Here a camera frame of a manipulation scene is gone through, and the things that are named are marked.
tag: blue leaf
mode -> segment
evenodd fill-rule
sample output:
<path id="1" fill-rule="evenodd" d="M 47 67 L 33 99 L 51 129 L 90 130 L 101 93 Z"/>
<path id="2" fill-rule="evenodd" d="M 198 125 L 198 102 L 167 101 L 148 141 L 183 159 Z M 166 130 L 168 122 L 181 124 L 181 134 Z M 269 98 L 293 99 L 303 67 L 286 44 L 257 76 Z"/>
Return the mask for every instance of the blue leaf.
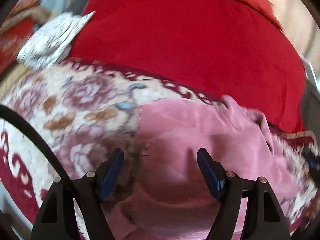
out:
<path id="1" fill-rule="evenodd" d="M 127 101 L 122 101 L 120 103 L 116 103 L 116 107 L 120 110 L 131 110 L 134 108 L 134 105 Z"/>
<path id="2" fill-rule="evenodd" d="M 137 84 L 132 84 L 128 87 L 128 90 L 132 90 L 132 89 L 135 89 L 135 88 L 146 88 L 146 85 L 145 84 L 142 84 L 142 83 L 137 83 Z"/>

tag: brown fabric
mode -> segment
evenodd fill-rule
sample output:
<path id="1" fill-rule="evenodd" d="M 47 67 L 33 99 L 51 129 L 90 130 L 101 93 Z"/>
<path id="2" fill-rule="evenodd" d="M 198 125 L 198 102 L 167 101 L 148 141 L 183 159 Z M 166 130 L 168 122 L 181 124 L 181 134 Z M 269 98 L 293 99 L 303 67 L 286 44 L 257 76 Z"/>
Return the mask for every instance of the brown fabric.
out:
<path id="1" fill-rule="evenodd" d="M 41 0 L 22 0 L 20 2 L 18 2 L 13 9 L 11 10 L 11 12 L 9 13 L 7 19 L 17 15 L 18 13 L 25 11 L 27 9 L 39 6 L 41 3 Z"/>
<path id="2" fill-rule="evenodd" d="M 17 25 L 19 22 L 21 22 L 27 17 L 30 17 L 34 20 L 34 22 L 39 23 L 40 25 L 43 25 L 49 20 L 50 14 L 51 12 L 42 6 L 37 6 L 31 9 L 27 9 L 23 12 L 20 12 L 14 17 L 7 19 L 1 26 L 0 33 L 3 33 L 9 30 L 11 27 Z"/>

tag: folded white fabric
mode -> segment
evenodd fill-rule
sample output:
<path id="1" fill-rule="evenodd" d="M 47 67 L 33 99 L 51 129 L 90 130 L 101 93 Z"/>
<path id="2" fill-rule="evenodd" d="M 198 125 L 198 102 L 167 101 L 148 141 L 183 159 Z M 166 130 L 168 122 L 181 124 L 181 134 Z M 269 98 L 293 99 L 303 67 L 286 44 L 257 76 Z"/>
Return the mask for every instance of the folded white fabric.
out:
<path id="1" fill-rule="evenodd" d="M 92 18 L 95 11 L 84 15 L 60 14 L 37 30 L 20 50 L 17 61 L 33 69 L 51 68 L 70 52 L 70 42 Z"/>

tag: pink cloth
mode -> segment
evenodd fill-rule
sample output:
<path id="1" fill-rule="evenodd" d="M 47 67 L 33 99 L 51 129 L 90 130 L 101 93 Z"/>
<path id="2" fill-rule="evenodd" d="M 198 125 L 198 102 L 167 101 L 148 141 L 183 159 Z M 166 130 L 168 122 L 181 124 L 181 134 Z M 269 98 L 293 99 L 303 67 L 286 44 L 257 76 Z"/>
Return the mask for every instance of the pink cloth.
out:
<path id="1" fill-rule="evenodd" d="M 140 106 L 135 138 L 142 143 L 142 162 L 133 194 L 118 203 L 108 219 L 116 240 L 207 237 L 219 203 L 197 166 L 201 147 L 241 178 L 266 177 L 279 202 L 297 194 L 263 113 L 242 108 L 231 97 L 223 103 L 164 99 Z M 240 237 L 245 209 L 243 200 L 234 239 Z"/>

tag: bed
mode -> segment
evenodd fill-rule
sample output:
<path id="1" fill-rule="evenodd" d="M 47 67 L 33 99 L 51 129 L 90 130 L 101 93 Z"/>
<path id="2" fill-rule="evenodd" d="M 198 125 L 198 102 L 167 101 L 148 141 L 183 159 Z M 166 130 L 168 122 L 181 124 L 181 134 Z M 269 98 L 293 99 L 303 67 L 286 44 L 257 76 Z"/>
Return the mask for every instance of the bed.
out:
<path id="1" fill-rule="evenodd" d="M 127 122 L 126 116 L 134 115 L 134 101 L 144 104 L 177 97 L 216 104 L 223 94 L 229 94 L 240 105 L 263 111 L 273 134 L 288 148 L 299 151 L 303 145 L 310 145 L 316 151 L 315 136 L 304 131 L 300 117 L 305 87 L 303 64 L 272 22 L 236 0 L 153 1 L 154 7 L 150 0 L 90 0 L 84 14 L 93 10 L 96 14 L 75 40 L 70 57 L 43 72 L 26 73 L 25 67 L 20 67 L 13 88 L 8 85 L 10 82 L 3 82 L 9 92 L 2 103 L 26 118 L 54 148 L 55 138 L 65 133 L 77 134 L 82 125 L 107 120 L 112 126 L 115 118 Z M 61 75 L 57 88 L 52 81 L 46 81 L 50 75 Z M 116 110 L 100 111 L 99 100 L 94 99 L 90 103 L 95 108 L 87 113 L 78 101 L 65 98 L 65 91 L 75 82 L 84 84 L 97 75 L 107 75 L 117 89 L 126 91 L 124 98 L 117 99 Z M 47 85 L 46 94 L 43 88 Z M 29 93 L 38 100 L 27 103 L 28 109 L 19 108 L 21 104 L 12 105 L 13 95 L 18 92 L 21 96 L 28 86 L 34 88 Z M 108 94 L 106 89 L 101 96 Z M 59 100 L 65 99 L 74 104 L 74 113 L 60 107 L 63 104 Z M 11 161 L 4 161 L 0 177 L 14 202 L 33 223 L 54 172 L 47 171 L 47 163 L 39 153 L 32 158 L 36 149 L 19 132 L 7 123 L 0 127 L 1 160 L 8 157 Z M 19 144 L 6 138 L 11 133 L 19 138 Z M 312 186 L 307 195 L 314 190 Z M 86 236 L 81 221 L 79 226 Z"/>

